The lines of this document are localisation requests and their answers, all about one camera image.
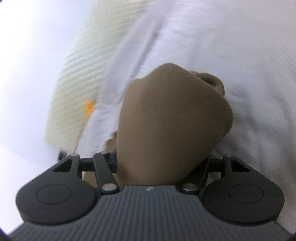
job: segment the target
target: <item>circular pad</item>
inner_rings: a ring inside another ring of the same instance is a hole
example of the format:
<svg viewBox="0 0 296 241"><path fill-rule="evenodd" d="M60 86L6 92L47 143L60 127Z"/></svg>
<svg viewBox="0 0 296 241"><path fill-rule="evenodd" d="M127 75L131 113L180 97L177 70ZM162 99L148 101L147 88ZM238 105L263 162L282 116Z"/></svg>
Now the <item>circular pad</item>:
<svg viewBox="0 0 296 241"><path fill-rule="evenodd" d="M46 185L37 191L37 199L44 204L59 204L67 201L71 190L62 184Z"/></svg>
<svg viewBox="0 0 296 241"><path fill-rule="evenodd" d="M240 203L255 203L263 198L261 188L251 184L238 184L229 189L229 196Z"/></svg>

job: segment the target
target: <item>gray ribbed surface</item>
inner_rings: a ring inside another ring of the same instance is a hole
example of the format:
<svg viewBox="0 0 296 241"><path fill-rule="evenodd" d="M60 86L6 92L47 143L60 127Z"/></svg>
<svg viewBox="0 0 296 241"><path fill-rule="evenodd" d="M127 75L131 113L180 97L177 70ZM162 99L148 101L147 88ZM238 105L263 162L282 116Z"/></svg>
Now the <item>gray ribbed surface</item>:
<svg viewBox="0 0 296 241"><path fill-rule="evenodd" d="M284 241L289 234L276 223L233 226L210 215L193 195L174 186L126 186L103 196L87 216L61 226L25 223L10 237L15 241Z"/></svg>

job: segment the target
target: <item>white wall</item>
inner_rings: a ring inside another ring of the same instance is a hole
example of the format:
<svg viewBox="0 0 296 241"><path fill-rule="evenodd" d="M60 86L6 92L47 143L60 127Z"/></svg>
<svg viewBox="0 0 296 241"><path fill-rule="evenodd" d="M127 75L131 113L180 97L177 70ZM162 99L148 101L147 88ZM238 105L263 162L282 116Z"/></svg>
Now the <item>white wall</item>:
<svg viewBox="0 0 296 241"><path fill-rule="evenodd" d="M43 140L63 59L95 0L0 2L0 228L21 224L17 190L52 166Z"/></svg>

